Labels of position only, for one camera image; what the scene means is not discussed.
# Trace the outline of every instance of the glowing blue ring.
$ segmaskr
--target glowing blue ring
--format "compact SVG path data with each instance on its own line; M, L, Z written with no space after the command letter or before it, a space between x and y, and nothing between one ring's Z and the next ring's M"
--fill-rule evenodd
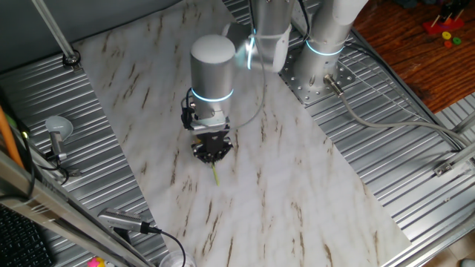
M254 48L254 37L251 38L251 43L249 45L249 51L247 52L247 69L251 69L251 61L252 61L252 48Z
M232 95L232 92L234 92L235 90L232 89L231 90L231 93L229 93L229 95L227 96L224 96L224 97L221 97L220 99L207 99L207 98L204 98L202 96L199 96L194 90L193 88L191 89L191 91L193 92L193 95L196 96L196 98L198 98L199 100L202 100L204 102L221 102L221 101L224 101L226 99L228 99L231 95Z
M334 56L334 55L337 55L339 54L342 50L343 50L343 47L340 49L340 51L338 52L334 52L334 53L322 53L322 52L318 52L317 50L313 49L313 47L310 46L308 40L306 41L307 43L307 46L310 48L310 50L313 52L313 53L317 53L318 55L322 55L322 56Z

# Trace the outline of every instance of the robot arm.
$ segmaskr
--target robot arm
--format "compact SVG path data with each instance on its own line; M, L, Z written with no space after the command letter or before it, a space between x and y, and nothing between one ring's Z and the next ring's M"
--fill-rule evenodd
M309 81L309 90L324 86L324 77L337 76L338 56L356 16L367 0L323 0L312 18L305 48L295 63L298 75ZM251 0L253 23L231 23L223 35L199 38L191 48L191 88L182 121L200 142L191 146L204 163L214 164L232 148L226 137L229 100L236 68L264 69L277 73L284 66L295 0Z

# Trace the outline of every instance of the orange pole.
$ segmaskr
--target orange pole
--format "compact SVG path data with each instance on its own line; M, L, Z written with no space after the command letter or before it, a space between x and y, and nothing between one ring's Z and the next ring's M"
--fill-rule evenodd
M22 158L18 153L18 149L16 148L15 139L13 138L12 131L10 129L10 125L8 124L7 117L5 113L0 107L0 131L3 135L3 139L5 140L5 145L7 146L8 153L10 158L13 159L16 164L20 167L24 168Z

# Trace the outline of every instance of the marble surface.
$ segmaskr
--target marble surface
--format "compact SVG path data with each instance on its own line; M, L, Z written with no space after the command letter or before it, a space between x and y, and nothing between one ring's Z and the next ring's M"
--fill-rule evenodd
M265 105L232 131L212 170L180 121L189 50L232 21L219 0L167 10L75 44L158 227L198 266L380 266L410 245L276 74ZM262 100L259 70L237 74L232 125ZM171 250L176 244L165 238Z

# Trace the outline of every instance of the black keyboard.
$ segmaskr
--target black keyboard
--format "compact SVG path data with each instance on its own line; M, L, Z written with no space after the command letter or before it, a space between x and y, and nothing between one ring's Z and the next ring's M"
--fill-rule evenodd
M53 257L39 227L3 205L0 205L0 266L53 266Z

